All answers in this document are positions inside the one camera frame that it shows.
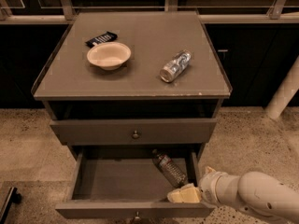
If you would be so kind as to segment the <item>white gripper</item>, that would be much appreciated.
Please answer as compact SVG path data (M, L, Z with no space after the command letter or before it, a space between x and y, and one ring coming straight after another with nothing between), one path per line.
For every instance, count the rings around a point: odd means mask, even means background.
M207 166L205 175L198 183L198 188L194 184L187 184L179 189L174 189L167 194L167 200L170 203L201 202L207 207L230 205L232 195L227 194L226 190L231 181L232 177L227 173L218 172Z

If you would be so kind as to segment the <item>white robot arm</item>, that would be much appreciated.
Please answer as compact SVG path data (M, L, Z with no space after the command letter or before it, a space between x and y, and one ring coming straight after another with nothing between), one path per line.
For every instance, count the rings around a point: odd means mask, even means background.
M169 192L167 199L209 208L229 206L269 224L299 224L299 193L261 172L229 175L207 167L197 187L187 184Z

